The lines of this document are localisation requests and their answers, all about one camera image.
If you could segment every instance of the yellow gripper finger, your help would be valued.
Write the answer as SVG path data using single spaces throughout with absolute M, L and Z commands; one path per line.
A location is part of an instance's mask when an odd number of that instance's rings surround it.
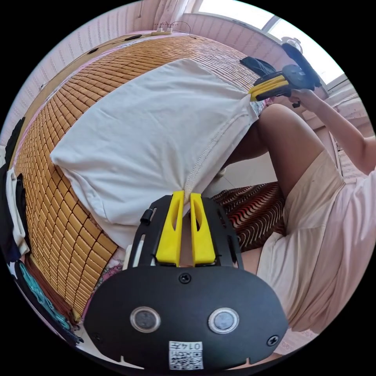
M 256 101 L 258 95 L 282 86 L 287 86 L 288 84 L 284 76 L 278 76 L 252 87 L 248 93 L 251 94 L 251 100 Z
M 179 266 L 183 205 L 184 191 L 174 192 L 155 255 L 157 261 L 160 263 Z
M 212 236 L 199 193 L 191 193 L 191 232 L 194 266 L 214 263 L 215 252 Z

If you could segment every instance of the bamboo mat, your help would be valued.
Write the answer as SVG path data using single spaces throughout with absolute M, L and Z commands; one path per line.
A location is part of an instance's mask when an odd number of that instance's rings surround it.
M 249 90 L 258 76 L 241 65 L 245 55 L 202 37 L 148 40 L 83 67 L 44 105 L 18 150 L 33 257 L 52 287 L 79 314 L 117 249 L 74 194 L 49 154 L 94 103 L 120 85 L 163 64 L 191 58 L 220 78 Z

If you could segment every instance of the teal fabric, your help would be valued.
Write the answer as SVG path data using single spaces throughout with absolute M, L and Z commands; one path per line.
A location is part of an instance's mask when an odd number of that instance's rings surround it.
M 43 291 L 39 287 L 38 282 L 35 280 L 33 276 L 29 274 L 27 271 L 25 265 L 21 262 L 20 263 L 20 269 L 22 272 L 22 275 L 25 279 L 25 282 L 27 283 L 28 287 L 30 288 L 30 291 L 35 295 L 35 297 L 38 300 L 38 303 L 42 305 L 45 310 L 66 330 L 70 330 L 70 325 L 67 322 L 66 318 L 58 313 L 56 309 L 54 308 L 51 301 L 44 295 Z

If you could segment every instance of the power strip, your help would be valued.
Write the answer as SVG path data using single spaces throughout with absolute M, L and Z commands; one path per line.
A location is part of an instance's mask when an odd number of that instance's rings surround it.
M 151 35 L 171 35 L 172 31 L 152 31 Z

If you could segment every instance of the qr code sticker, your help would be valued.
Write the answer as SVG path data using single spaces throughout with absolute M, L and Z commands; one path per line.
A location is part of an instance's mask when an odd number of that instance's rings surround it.
M 204 369 L 202 362 L 202 342 L 169 342 L 170 369 Z

